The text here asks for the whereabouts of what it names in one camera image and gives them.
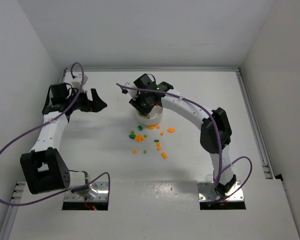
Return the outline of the white round divided container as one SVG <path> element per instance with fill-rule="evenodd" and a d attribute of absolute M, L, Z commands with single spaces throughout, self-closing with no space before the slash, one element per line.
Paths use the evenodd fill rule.
<path fill-rule="evenodd" d="M 141 117 L 138 115 L 138 111 L 134 111 L 136 120 L 145 126 L 157 125 L 161 122 L 163 117 L 163 108 L 161 106 L 154 106 L 150 113 L 146 117 Z"/>

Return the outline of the orange arch lego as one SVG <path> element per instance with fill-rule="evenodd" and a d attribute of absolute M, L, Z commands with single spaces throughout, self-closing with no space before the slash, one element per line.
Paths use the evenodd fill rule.
<path fill-rule="evenodd" d="M 167 131 L 168 131 L 169 133 L 174 133 L 174 132 L 176 131 L 176 129 L 175 129 L 175 128 L 169 128 Z"/>

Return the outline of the yellow orange lego cluster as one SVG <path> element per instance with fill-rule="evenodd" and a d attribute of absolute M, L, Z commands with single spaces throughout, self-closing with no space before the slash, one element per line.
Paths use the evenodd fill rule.
<path fill-rule="evenodd" d="M 142 142 L 145 140 L 145 137 L 143 135 L 137 135 L 135 138 L 134 138 L 137 142 Z"/>

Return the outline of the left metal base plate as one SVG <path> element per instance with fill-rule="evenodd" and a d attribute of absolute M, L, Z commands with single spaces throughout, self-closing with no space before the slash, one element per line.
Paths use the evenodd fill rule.
<path fill-rule="evenodd" d="M 64 195 L 64 202 L 83 203 L 85 199 L 88 202 L 106 202 L 108 200 L 109 182 L 96 181 L 88 186 L 87 189 L 67 191 Z"/>

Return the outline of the yellow orange lego group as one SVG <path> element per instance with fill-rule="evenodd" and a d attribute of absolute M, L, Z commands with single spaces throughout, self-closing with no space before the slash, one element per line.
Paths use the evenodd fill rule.
<path fill-rule="evenodd" d="M 157 151 L 160 152 L 161 156 L 163 159 L 167 159 L 168 158 L 168 155 L 166 152 L 164 152 L 163 148 L 162 148 L 162 145 L 161 145 L 161 142 L 157 142 L 156 143 L 156 149 Z"/>

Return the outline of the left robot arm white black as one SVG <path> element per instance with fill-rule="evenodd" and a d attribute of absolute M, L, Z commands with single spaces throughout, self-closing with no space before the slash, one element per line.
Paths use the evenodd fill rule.
<path fill-rule="evenodd" d="M 79 82 L 56 83 L 48 88 L 42 110 L 44 126 L 30 152 L 20 157 L 20 165 L 33 195 L 70 188 L 83 194 L 91 188 L 85 171 L 71 171 L 59 153 L 63 132 L 74 111 L 98 113 L 108 105 L 92 88 L 92 99 Z"/>

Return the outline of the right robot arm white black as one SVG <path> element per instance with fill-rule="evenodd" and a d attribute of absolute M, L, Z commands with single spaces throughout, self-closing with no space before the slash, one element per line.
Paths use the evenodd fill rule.
<path fill-rule="evenodd" d="M 159 106 L 177 113 L 199 129 L 200 145 L 210 154 L 212 161 L 214 190 L 224 197 L 237 180 L 229 166 L 232 129 L 226 111 L 221 107 L 203 108 L 184 97 L 171 84 L 165 81 L 156 83 L 146 73 L 124 86 L 123 93 L 131 96 L 129 104 L 141 117 L 152 118 L 152 111 Z"/>

